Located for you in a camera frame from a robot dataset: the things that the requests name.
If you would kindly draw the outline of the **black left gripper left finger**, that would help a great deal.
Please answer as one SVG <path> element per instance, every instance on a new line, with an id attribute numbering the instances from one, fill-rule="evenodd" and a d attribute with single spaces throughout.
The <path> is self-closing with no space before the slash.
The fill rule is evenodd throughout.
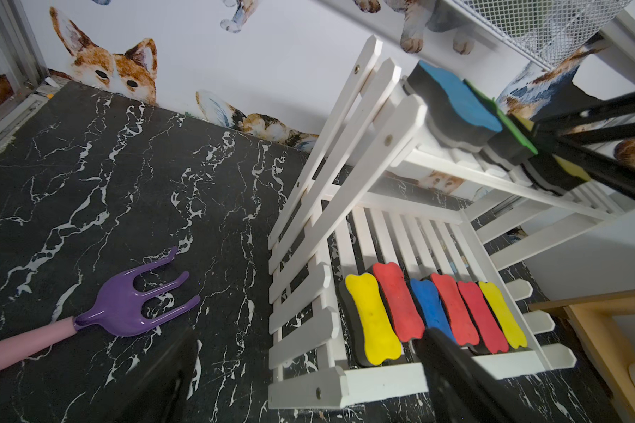
<path id="1" fill-rule="evenodd" d="M 197 357 L 192 328 L 173 334 L 100 401 L 100 421 L 181 421 Z"/>

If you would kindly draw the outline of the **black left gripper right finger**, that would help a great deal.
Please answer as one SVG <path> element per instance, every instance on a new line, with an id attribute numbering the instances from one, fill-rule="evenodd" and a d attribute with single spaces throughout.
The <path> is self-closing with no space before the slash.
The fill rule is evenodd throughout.
<path id="1" fill-rule="evenodd" d="M 437 422 L 543 422 L 437 328 L 415 341 Z"/>

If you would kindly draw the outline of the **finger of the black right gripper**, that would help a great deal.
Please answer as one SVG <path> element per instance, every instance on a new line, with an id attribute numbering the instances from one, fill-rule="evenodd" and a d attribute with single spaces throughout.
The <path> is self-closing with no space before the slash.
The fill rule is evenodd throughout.
<path id="1" fill-rule="evenodd" d="M 635 123 L 609 126 L 609 123 L 631 115 L 635 115 L 635 92 L 540 120 L 534 124 L 533 136 L 568 137 L 582 146 L 635 139 Z"/>
<path id="2" fill-rule="evenodd" d="M 535 139 L 537 149 L 582 167 L 594 180 L 635 200 L 635 167 L 624 165 L 567 139 Z"/>

